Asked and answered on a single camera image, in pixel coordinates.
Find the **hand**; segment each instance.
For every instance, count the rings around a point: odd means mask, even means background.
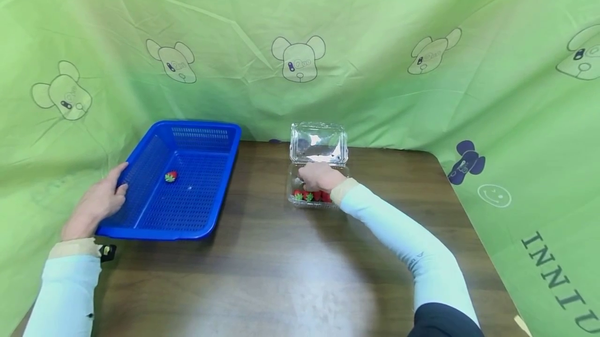
[[[116,188],[116,182],[126,167],[127,163],[119,164],[83,194],[71,218],[62,228],[63,241],[92,237],[100,221],[121,208],[128,186],[122,184]]]
[[[308,163],[299,169],[298,176],[304,181],[306,191],[325,191],[328,194],[346,180],[343,174],[327,163]]]

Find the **light blue arm sleeve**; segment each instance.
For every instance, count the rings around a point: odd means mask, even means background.
[[[409,267],[415,278],[415,310],[426,303],[443,303],[479,325],[456,258],[433,234],[362,184],[347,191],[340,207]]]
[[[98,257],[48,259],[23,337],[90,337],[99,274]]]

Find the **plastic container lid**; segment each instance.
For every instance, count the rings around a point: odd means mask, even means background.
[[[339,124],[293,123],[290,159],[294,163],[345,164],[348,161],[346,138],[346,131]]]

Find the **blue plastic basket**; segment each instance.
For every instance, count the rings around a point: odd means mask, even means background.
[[[240,144],[236,124],[159,121],[131,152],[119,184],[126,202],[96,234],[120,239],[202,238],[214,229]],[[173,183],[165,174],[176,171]]]

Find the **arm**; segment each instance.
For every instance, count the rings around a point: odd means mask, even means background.
[[[23,337],[88,337],[100,254],[93,238],[60,242],[51,251]]]
[[[454,255],[427,229],[354,179],[325,163],[299,170],[306,190],[322,190],[362,221],[414,276],[415,328],[410,336],[483,336]]]
[[[127,163],[110,171],[79,200],[51,250],[40,293],[24,337],[89,337],[94,321],[94,289],[100,274],[98,223],[125,203],[127,185],[116,187]]]
[[[331,198],[406,263],[415,278],[415,310],[442,303],[479,325],[454,255],[433,234],[354,179],[336,186]]]

